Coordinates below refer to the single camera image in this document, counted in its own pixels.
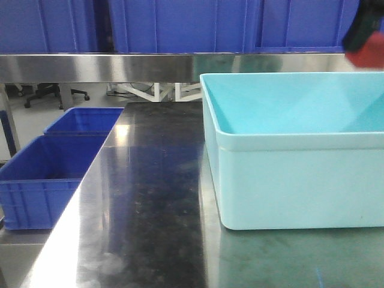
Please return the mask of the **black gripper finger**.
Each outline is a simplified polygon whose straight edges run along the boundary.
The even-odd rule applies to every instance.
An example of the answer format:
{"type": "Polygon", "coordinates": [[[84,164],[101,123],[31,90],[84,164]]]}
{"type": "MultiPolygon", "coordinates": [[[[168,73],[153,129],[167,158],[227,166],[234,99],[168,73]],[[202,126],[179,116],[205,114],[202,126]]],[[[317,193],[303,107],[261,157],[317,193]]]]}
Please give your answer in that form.
{"type": "Polygon", "coordinates": [[[342,40],[344,51],[358,51],[374,32],[379,31],[383,18],[383,0],[360,0],[350,28],[342,40]]]}

